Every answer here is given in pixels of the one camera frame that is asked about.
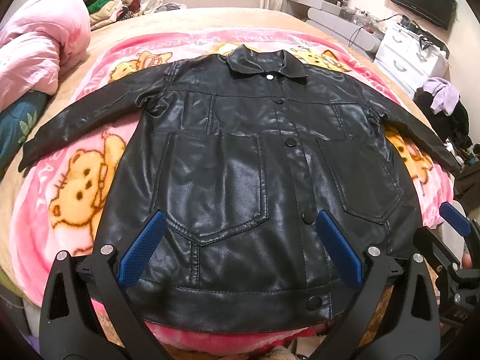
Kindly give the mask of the right hand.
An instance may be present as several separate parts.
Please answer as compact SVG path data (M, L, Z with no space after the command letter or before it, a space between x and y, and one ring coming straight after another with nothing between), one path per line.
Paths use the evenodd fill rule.
M464 247L461 264L463 269L471 269L473 267L472 258L467 244L465 244Z

